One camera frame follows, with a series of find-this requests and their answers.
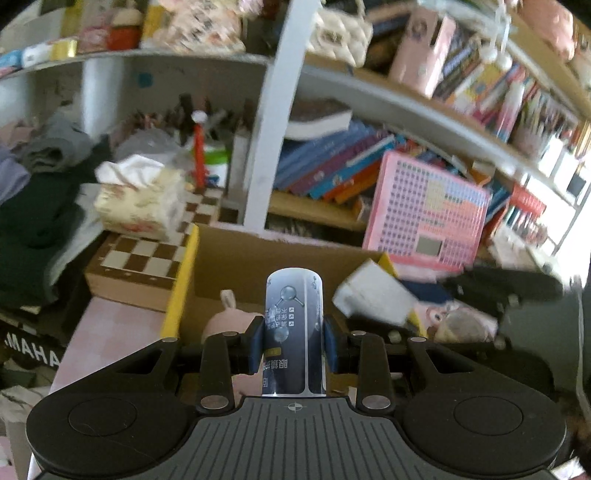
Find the quilted handbag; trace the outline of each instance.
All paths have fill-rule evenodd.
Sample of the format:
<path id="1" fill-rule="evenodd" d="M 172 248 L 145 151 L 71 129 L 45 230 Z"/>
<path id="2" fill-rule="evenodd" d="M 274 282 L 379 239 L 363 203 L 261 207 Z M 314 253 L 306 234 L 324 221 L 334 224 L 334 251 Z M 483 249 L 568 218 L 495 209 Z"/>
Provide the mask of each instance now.
<path id="1" fill-rule="evenodd" d="M 312 53 L 362 67 L 374 27 L 363 19 L 365 7 L 358 0 L 358 16 L 321 8 L 314 16 L 314 31 L 307 49 Z"/>

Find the gray rolled clothing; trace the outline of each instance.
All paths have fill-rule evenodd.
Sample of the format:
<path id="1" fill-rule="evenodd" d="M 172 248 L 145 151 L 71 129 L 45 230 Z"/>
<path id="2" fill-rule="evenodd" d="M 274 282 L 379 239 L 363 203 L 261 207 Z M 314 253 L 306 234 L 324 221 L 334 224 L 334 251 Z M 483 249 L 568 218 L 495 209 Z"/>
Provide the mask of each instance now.
<path id="1" fill-rule="evenodd" d="M 9 149 L 0 145 L 0 205 L 19 193 L 31 174 L 16 161 Z"/>
<path id="2" fill-rule="evenodd" d="M 92 147 L 92 140 L 78 125 L 56 112 L 23 149 L 20 163 L 30 173 L 62 172 L 82 162 Z"/>

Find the checkered square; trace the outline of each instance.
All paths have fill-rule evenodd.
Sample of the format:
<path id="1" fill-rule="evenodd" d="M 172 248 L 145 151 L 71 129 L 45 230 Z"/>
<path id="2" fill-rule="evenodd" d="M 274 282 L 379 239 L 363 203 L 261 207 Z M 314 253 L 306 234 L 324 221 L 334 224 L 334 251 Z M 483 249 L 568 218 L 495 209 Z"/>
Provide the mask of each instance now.
<path id="1" fill-rule="evenodd" d="M 87 274 L 171 290 L 193 224 L 210 225 L 217 221 L 222 195 L 223 192 L 216 189 L 187 192 L 183 221 L 165 242 L 112 233 L 90 262 Z"/>

